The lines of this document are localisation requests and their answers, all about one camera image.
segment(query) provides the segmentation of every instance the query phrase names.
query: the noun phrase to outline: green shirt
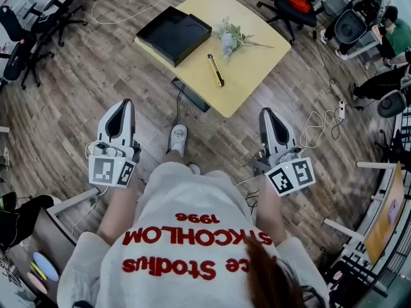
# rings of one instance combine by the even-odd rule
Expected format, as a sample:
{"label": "green shirt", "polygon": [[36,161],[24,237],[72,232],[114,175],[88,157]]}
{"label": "green shirt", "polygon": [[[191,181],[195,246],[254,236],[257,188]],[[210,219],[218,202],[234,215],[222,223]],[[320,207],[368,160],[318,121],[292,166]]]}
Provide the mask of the green shirt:
{"label": "green shirt", "polygon": [[391,43],[396,56],[407,51],[407,49],[411,47],[411,28],[402,19],[396,21],[396,28],[394,29],[393,34],[387,33],[385,36]]}

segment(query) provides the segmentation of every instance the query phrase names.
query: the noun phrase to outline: wooden floor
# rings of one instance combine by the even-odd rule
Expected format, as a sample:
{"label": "wooden floor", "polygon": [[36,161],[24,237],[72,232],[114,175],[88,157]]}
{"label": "wooden floor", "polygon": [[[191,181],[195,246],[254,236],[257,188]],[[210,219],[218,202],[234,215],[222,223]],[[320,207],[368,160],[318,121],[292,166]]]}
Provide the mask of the wooden floor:
{"label": "wooden floor", "polygon": [[[115,22],[157,1],[101,0],[94,15],[99,21]],[[269,10],[256,8],[259,0],[238,1],[264,19],[273,16]],[[133,40],[149,20],[183,0],[164,0],[118,25],[96,24],[90,14],[95,0],[80,2],[87,10],[77,18],[84,18],[89,25],[70,26],[64,36],[64,47],[55,42],[48,46],[55,57],[39,67],[42,86],[36,88],[30,78],[26,91],[18,84],[9,85],[0,99],[0,125],[12,129],[9,135],[0,134],[0,147],[9,147],[12,161],[3,177],[19,196],[51,193],[64,200],[89,188],[85,145],[95,139],[100,117],[123,98],[131,98],[136,105],[137,137],[143,147],[138,165],[142,178],[149,177],[166,150],[176,114],[177,90],[170,84],[173,76],[137,52]],[[274,28],[290,38],[282,21],[275,23]],[[333,92],[351,102],[349,83],[363,83],[369,77],[361,61],[356,58],[341,62],[331,46],[319,44],[330,73],[337,79]],[[304,156],[311,157],[317,183],[284,199],[287,231],[303,241],[315,260],[321,247],[335,252],[345,241],[342,234],[322,224],[323,219],[353,227],[376,186],[375,171],[355,166],[358,160],[378,161],[381,152],[373,144],[379,138],[378,130],[391,131],[392,121],[378,117],[376,105],[364,112],[348,108],[337,140],[330,134],[335,122],[328,119],[318,147],[304,152]],[[237,183],[251,176],[248,163],[260,149],[258,114],[263,107],[280,112],[294,125],[299,137],[311,111],[322,115],[337,106],[311,29],[304,28],[298,31],[297,42],[289,53],[230,119],[213,110],[202,113],[186,99],[182,100],[180,121],[189,128],[187,155],[203,172],[221,169]],[[309,133],[311,145],[318,134]],[[257,185],[257,181],[250,181],[240,191],[246,195],[255,191]],[[102,196],[96,210],[78,225],[76,236],[84,230],[96,230],[109,194],[110,191]],[[70,225],[88,209],[89,204],[85,203],[63,216],[62,221],[71,229]]]}

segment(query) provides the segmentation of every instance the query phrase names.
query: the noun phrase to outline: hair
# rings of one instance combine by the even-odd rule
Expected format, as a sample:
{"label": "hair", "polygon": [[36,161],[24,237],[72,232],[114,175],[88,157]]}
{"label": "hair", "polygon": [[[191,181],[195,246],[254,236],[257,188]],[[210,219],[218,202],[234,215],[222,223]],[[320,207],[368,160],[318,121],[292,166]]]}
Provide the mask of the hair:
{"label": "hair", "polygon": [[250,259],[247,282],[254,308],[305,308],[304,301],[310,307],[326,307],[315,289],[300,286],[287,263],[281,261],[280,266],[280,260],[270,257],[259,241],[248,237],[245,244]]}
{"label": "hair", "polygon": [[389,19],[391,22],[396,22],[398,19],[398,9],[394,6],[388,6],[385,10],[384,19]]}

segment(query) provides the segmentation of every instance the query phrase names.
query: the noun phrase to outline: person in green shirt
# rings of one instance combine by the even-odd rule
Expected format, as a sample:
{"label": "person in green shirt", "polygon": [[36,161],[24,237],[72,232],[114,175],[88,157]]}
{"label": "person in green shirt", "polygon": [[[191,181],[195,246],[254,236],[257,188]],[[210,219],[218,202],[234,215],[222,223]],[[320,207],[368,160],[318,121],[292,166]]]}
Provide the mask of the person in green shirt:
{"label": "person in green shirt", "polygon": [[383,43],[377,46],[380,53],[374,55],[364,64],[365,70],[368,70],[372,63],[377,62],[381,58],[384,64],[386,64],[388,60],[404,53],[411,47],[410,26],[402,19],[392,22],[392,18],[385,18],[384,27],[379,28],[380,32],[385,32],[381,33],[383,35]]}

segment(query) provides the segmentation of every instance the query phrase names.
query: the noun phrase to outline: white sweatshirt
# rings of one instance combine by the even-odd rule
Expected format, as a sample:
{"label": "white sweatshirt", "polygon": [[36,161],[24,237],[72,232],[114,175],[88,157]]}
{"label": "white sweatshirt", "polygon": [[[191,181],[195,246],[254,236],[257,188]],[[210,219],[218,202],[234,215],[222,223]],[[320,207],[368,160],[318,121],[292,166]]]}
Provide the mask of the white sweatshirt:
{"label": "white sweatshirt", "polygon": [[132,228],[112,247],[95,234],[80,236],[60,279],[58,306],[85,300],[99,308],[251,308],[246,236],[287,262],[300,284],[328,303],[325,282],[301,242],[289,238],[276,248],[253,226],[226,174],[197,176],[169,162],[152,173]]}

